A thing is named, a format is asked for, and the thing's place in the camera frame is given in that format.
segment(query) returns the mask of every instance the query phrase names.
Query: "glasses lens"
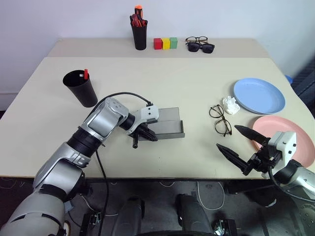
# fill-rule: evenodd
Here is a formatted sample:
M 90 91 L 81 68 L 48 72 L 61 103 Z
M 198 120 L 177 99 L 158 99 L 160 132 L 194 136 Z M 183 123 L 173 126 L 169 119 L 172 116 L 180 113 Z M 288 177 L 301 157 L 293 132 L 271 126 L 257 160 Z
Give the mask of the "glasses lens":
M 225 119 L 220 119 L 216 122 L 216 131 L 220 134 L 232 134 L 230 123 Z
M 197 52 L 199 50 L 200 45 L 198 43 L 188 43 L 188 51 Z
M 196 42 L 197 39 L 195 37 L 189 37 L 186 39 L 186 42 Z
M 206 36 L 199 37 L 199 42 L 206 43 L 207 41 L 208 41 L 208 38 Z
M 215 46 L 213 44 L 203 44 L 202 45 L 202 51 L 204 53 L 212 53 Z
M 220 118 L 221 116 L 223 116 L 223 114 L 224 114 L 224 110 L 223 110 L 223 107 L 220 105 L 216 105 L 212 107 L 209 111 L 209 115 L 213 118 Z

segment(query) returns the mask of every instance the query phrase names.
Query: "white wall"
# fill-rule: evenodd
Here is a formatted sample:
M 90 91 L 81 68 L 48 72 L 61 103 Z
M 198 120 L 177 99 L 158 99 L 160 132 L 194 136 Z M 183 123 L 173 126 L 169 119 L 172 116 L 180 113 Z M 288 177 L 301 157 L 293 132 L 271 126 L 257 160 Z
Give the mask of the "white wall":
M 148 37 L 255 38 L 291 76 L 315 53 L 315 0 L 2 0 L 0 94 L 18 92 L 60 37 L 130 37 L 136 4 Z

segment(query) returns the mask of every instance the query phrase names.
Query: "black cable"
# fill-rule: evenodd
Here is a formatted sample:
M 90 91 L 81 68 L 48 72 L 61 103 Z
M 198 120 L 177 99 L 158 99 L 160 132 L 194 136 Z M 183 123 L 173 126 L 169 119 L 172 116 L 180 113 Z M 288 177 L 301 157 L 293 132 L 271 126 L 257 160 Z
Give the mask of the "black cable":
M 117 95 L 122 95 L 122 94 L 128 94 L 128 95 L 136 96 L 136 97 L 142 99 L 143 101 L 145 101 L 145 102 L 148 104 L 148 106 L 151 106 L 151 105 L 152 105 L 152 102 L 150 102 L 149 100 L 145 99 L 144 97 L 142 97 L 142 96 L 140 96 L 140 95 L 138 95 L 138 94 L 136 94 L 136 93 L 133 93 L 133 92 L 117 92 L 117 93 L 113 93 L 113 94 L 108 95 L 108 96 L 104 97 L 103 99 L 101 99 L 101 100 L 94 106 L 94 108 L 93 108 L 92 111 L 89 113 L 89 115 L 92 114 L 92 113 L 97 109 L 97 107 L 98 107 L 106 98 L 108 98 L 108 97 L 113 97 L 113 96 L 117 96 Z
M 106 174 L 105 174 L 105 171 L 104 171 L 102 162 L 100 161 L 100 158 L 99 158 L 99 155 L 98 155 L 98 151 L 96 150 L 95 153 L 96 153 L 97 161 L 98 161 L 98 163 L 99 163 L 100 169 L 102 170 L 102 173 L 103 173 L 103 176 L 104 176 L 104 179 L 105 179 L 105 183 L 106 183 L 106 199 L 105 199 L 105 205 L 104 205 L 104 207 L 103 207 L 103 211 L 102 211 L 102 214 L 101 214 L 102 218 L 101 218 L 100 226 L 99 226 L 99 230 L 98 230 L 98 236 L 100 236 L 101 233 L 102 233 L 102 226 L 103 226 L 103 222 L 104 222 L 104 218 L 105 218 L 105 214 L 106 214 L 106 208 L 107 208 L 107 204 L 108 204 L 108 198 L 109 198 L 109 184 L 108 184 L 108 181 L 107 181 L 107 178 L 106 178 Z
M 289 193 L 288 191 L 284 190 L 280 184 L 276 181 L 275 177 L 273 176 L 272 174 L 272 166 L 268 166 L 268 174 L 269 174 L 269 178 L 271 179 L 271 181 L 275 184 L 275 186 L 280 189 L 281 191 L 283 191 L 284 193 L 286 193 L 287 195 L 293 197 L 293 198 L 296 198 L 296 199 L 299 199 L 299 200 L 302 200 L 302 201 L 305 201 L 305 202 L 308 202 L 308 203 L 315 203 L 315 200 L 311 200 L 311 199 L 306 199 L 306 198 L 302 198 L 302 197 L 299 197 L 297 195 L 294 195 L 292 193 Z
M 79 225 L 77 222 L 74 221 L 74 219 L 72 218 L 72 216 L 70 215 L 70 211 L 68 211 L 68 215 L 70 217 L 70 219 L 73 221 L 73 223 L 78 226 L 79 228 L 81 228 L 81 225 Z

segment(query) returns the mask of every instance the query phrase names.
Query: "yellow block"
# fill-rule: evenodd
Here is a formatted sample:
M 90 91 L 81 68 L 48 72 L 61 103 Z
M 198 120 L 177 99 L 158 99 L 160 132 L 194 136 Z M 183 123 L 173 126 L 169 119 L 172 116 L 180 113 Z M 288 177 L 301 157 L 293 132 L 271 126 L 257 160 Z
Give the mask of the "yellow block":
M 163 46 L 162 46 L 163 50 L 169 49 L 171 46 L 171 40 L 169 40 L 169 38 L 162 38 L 162 43 L 163 43 Z

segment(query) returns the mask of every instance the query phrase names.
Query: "red block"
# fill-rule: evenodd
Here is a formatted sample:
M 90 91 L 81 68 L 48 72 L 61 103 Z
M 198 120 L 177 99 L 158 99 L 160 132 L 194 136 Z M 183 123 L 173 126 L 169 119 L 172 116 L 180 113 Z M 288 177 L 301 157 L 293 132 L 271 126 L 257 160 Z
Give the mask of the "red block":
M 155 38 L 153 39 L 154 49 L 162 49 L 162 39 Z

